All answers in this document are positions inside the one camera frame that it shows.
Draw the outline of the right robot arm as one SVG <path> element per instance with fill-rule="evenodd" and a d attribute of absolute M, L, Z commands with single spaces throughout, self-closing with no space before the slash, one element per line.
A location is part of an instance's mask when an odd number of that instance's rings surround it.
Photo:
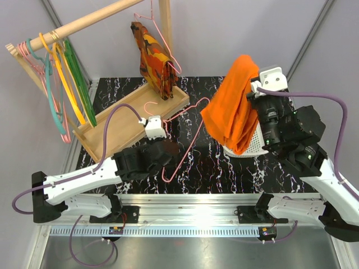
<path fill-rule="evenodd" d="M 319 200 L 297 200 L 264 193 L 255 206 L 261 222 L 291 219 L 323 228 L 344 241 L 358 241 L 358 191 L 339 173 L 318 144 L 325 124 L 313 106 L 284 113 L 285 91 L 247 94 L 256 110 L 264 139 L 264 150 L 273 153 L 292 175 L 312 186 Z"/>

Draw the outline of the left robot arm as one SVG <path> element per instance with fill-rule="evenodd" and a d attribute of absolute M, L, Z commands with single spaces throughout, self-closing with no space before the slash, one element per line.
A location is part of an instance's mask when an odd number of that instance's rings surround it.
<path fill-rule="evenodd" d="M 100 222 L 116 222 L 121 218 L 123 206 L 113 190 L 101 197 L 87 196 L 85 192 L 106 185 L 144 180 L 167 165 L 175 164 L 179 152 L 175 142 L 158 139 L 126 148 L 102 163 L 67 174 L 33 173 L 33 221 L 45 224 L 63 215 L 88 215 Z"/>

